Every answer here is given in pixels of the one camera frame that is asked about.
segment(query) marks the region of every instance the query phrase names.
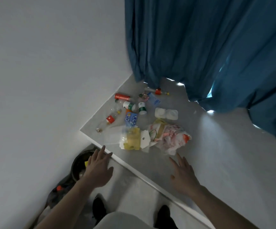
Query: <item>person's left hand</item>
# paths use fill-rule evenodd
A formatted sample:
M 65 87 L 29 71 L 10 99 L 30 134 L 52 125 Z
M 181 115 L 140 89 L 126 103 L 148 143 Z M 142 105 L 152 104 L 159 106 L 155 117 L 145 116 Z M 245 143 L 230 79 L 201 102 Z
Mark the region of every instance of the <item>person's left hand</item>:
M 99 151 L 95 150 L 88 159 L 86 171 L 82 180 L 88 180 L 88 183 L 94 188 L 105 186 L 113 176 L 113 167 L 108 167 L 109 158 L 113 153 L 105 154 L 105 145 Z

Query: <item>person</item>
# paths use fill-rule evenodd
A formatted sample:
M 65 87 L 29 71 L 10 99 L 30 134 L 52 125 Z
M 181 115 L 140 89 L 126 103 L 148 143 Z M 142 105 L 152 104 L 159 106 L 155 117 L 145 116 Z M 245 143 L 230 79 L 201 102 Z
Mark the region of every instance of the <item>person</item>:
M 113 167 L 108 168 L 112 153 L 105 154 L 104 151 L 105 146 L 100 151 L 94 152 L 88 160 L 84 176 L 76 182 L 50 214 L 37 225 L 36 229 L 72 229 L 74 227 L 91 192 L 97 187 L 104 186 L 113 175 Z M 257 229 L 254 224 L 202 186 L 185 157 L 182 158 L 178 153 L 176 156 L 178 163 L 169 157 L 174 166 L 174 174 L 171 175 L 172 185 L 178 192 L 190 197 L 216 229 Z M 98 223 L 95 229 L 151 228 L 133 215 L 121 212 L 106 214 L 104 205 L 99 198 L 96 198 L 93 203 L 93 212 Z M 166 205 L 159 210 L 154 227 L 159 229 L 177 228 Z

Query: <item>curtain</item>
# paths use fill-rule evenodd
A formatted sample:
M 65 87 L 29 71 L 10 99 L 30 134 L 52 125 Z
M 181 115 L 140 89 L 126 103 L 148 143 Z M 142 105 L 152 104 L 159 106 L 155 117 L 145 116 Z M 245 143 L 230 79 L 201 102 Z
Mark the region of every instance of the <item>curtain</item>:
M 247 108 L 276 136 L 276 0 L 125 0 L 136 81 L 185 85 L 206 110 Z

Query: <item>white wall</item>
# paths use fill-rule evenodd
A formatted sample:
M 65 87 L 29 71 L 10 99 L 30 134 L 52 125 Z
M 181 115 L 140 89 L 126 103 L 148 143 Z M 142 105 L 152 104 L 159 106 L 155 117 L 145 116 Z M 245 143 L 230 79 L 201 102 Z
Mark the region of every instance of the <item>white wall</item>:
M 0 228 L 23 228 L 131 74 L 124 0 L 0 0 Z

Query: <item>forearm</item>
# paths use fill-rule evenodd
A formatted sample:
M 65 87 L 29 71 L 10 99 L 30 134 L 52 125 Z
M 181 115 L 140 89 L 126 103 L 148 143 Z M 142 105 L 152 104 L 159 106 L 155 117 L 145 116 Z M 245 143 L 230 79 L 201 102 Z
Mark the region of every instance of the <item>forearm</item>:
M 215 197 L 205 187 L 192 200 L 216 229 L 258 229 L 254 224 Z
M 89 178 L 83 177 L 53 208 L 36 229 L 72 229 L 86 203 L 87 198 L 94 190 L 88 185 Z

